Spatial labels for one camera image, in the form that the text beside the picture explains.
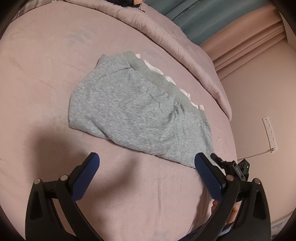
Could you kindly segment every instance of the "pink bedsheet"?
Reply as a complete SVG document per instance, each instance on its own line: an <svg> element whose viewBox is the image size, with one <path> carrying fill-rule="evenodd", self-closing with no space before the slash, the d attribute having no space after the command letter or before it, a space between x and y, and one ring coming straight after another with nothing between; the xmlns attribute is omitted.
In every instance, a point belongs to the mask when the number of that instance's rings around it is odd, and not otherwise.
<svg viewBox="0 0 296 241"><path fill-rule="evenodd" d="M78 205L106 241L178 240L208 217L208 194L195 169L68 126L75 86L101 54L127 50L204 105L216 154L236 160L227 116L170 54L104 13L50 3L12 22L0 41L0 204L22 236L33 180L55 180L92 151L101 166Z"/></svg>
<svg viewBox="0 0 296 241"><path fill-rule="evenodd" d="M142 4L142 10L121 7L104 0L66 0L80 6L97 9L115 17L147 35L171 56L183 64L232 118L232 111L224 88L213 68L213 62L201 47L192 43L182 30L155 9Z"/></svg>

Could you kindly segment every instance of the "black mount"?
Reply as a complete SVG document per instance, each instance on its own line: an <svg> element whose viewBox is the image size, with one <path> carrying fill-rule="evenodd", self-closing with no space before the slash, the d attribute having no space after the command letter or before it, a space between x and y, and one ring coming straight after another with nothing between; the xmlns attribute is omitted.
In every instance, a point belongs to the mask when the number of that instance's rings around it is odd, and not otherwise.
<svg viewBox="0 0 296 241"><path fill-rule="evenodd" d="M247 182L249 163L246 160L238 165L234 161L225 162L215 154L211 158L226 175L203 153L196 155L195 166L211 196L220 198L220 203L199 232L193 231L180 241L269 241L271 228L266 196L259 179ZM69 176L62 175L52 182L34 181L26 214L27 241L103 241L75 203L83 197L98 168L99 156L91 153ZM64 230L53 199L58 199L76 236ZM242 204L231 231L219 237L234 203L239 200Z"/></svg>

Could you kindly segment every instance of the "electrical outlet strip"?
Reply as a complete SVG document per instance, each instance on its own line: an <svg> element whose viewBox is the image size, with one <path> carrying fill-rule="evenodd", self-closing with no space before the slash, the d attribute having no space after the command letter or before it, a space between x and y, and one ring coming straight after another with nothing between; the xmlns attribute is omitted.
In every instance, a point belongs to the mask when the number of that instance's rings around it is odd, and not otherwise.
<svg viewBox="0 0 296 241"><path fill-rule="evenodd" d="M265 130L266 130L266 133L267 133L268 140L269 140L270 149L274 148L274 151L276 151L277 150L276 139L274 137L274 130L272 129L272 126L270 124L269 117L266 116L262 120L263 120L263 123L264 123L264 126L265 126Z"/></svg>

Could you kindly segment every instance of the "white fabric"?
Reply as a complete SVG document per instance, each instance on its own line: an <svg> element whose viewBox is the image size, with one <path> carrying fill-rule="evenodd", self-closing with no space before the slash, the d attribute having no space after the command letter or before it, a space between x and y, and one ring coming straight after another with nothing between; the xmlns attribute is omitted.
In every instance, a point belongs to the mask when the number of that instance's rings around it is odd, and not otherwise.
<svg viewBox="0 0 296 241"><path fill-rule="evenodd" d="M140 56L140 54L136 54L136 57L137 58L141 58L141 56ZM145 64L148 66L148 68L151 70L151 71L153 71L153 72L155 72L155 73L158 73L158 74L161 74L161 75L164 75L164 73L160 70L160 69L158 69L158 68L156 68L156 67L154 67L154 66L152 66L151 64L149 64L146 60L144 60L143 59L143 61L145 62ZM169 76L165 76L165 78L166 78L166 80L168 81L168 82L171 82L171 83L173 83L174 85L176 85L176 83L173 81L173 79L171 78L171 77L169 77ZM179 89L184 95L186 95L187 96L187 98L189 99L189 100L191 100L190 99L190 94L189 93L187 93L185 90L183 90L183 89ZM194 107L196 107L197 109L200 109L200 110L205 110L204 109L204 107L203 107L203 105L196 105L196 104L194 104L192 101L191 101L191 104L194 106Z"/></svg>

